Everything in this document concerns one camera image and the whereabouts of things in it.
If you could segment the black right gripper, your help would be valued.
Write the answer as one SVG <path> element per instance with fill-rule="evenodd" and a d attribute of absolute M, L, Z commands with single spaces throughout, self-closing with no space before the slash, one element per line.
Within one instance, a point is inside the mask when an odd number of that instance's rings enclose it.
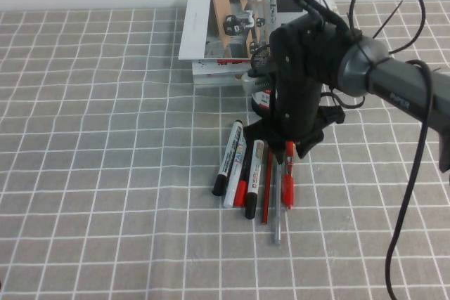
<path fill-rule="evenodd" d="M 275 119 L 260 119 L 244 128 L 247 141 L 267 143 L 279 164 L 288 141 L 300 159 L 324 139 L 330 122 L 319 107 L 323 84 L 337 86 L 337 73 L 348 51 L 348 25 L 342 19 L 297 18 L 270 36 L 276 65 Z"/>

